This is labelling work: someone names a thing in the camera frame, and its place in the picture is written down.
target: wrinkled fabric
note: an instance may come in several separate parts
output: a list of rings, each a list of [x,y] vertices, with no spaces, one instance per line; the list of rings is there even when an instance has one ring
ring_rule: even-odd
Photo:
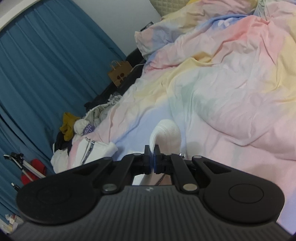
[[[111,157],[117,150],[113,142],[105,144],[84,138],[78,145],[75,160],[68,162],[68,169],[96,161],[103,157]]]
[[[142,32],[135,32],[138,49],[147,60],[151,54],[179,36],[200,28],[211,18],[223,15],[248,15],[254,12],[257,0],[201,0],[193,2]]]
[[[24,1],[2,1],[20,10]],[[52,144],[65,111],[83,115],[83,104],[111,83],[112,60],[125,55],[73,1],[43,0],[0,32],[0,218],[19,214],[20,170],[3,154],[38,158],[53,173]]]
[[[270,1],[264,12],[266,19],[214,19],[204,9],[203,26],[172,42],[159,38],[162,47],[154,52],[153,40],[142,35],[143,48],[151,44],[153,52],[143,75],[87,137],[115,143],[113,158],[120,160],[129,150],[144,150],[159,121],[173,120],[189,159],[202,155],[276,183],[286,199],[278,222],[294,233],[296,5]]]

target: brown paper bag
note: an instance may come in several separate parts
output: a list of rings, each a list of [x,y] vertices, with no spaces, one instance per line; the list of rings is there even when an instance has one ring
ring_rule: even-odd
[[[110,64],[112,70],[108,72],[110,79],[118,87],[124,81],[124,79],[131,72],[132,67],[128,61],[118,61],[113,60]]]

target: pastel bedsheet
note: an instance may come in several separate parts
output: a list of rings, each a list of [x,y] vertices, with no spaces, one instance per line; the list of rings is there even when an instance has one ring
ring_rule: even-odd
[[[260,1],[254,9],[247,1],[231,0],[189,6],[187,12],[202,14],[195,27],[178,36],[171,38],[168,31],[178,29],[173,20],[145,30],[165,29],[157,43],[153,34],[136,34],[148,58],[143,75],[88,137],[114,142],[114,158],[120,160],[130,151],[143,151],[157,123],[172,119],[189,158],[203,155],[279,185],[286,201],[278,222],[294,233],[296,6]]]

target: white sock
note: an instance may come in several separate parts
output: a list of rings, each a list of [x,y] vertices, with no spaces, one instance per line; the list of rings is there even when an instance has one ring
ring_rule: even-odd
[[[177,124],[172,120],[161,120],[150,136],[150,151],[153,153],[154,146],[158,145],[163,154],[180,154],[181,141],[181,132]]]

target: blue curtain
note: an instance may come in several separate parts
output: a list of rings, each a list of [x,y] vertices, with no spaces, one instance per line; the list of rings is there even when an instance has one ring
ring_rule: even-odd
[[[84,103],[111,82],[112,60],[125,59],[114,42],[70,0],[41,1],[0,32],[0,218],[18,213],[20,171],[3,154],[50,158],[64,112],[85,114]]]

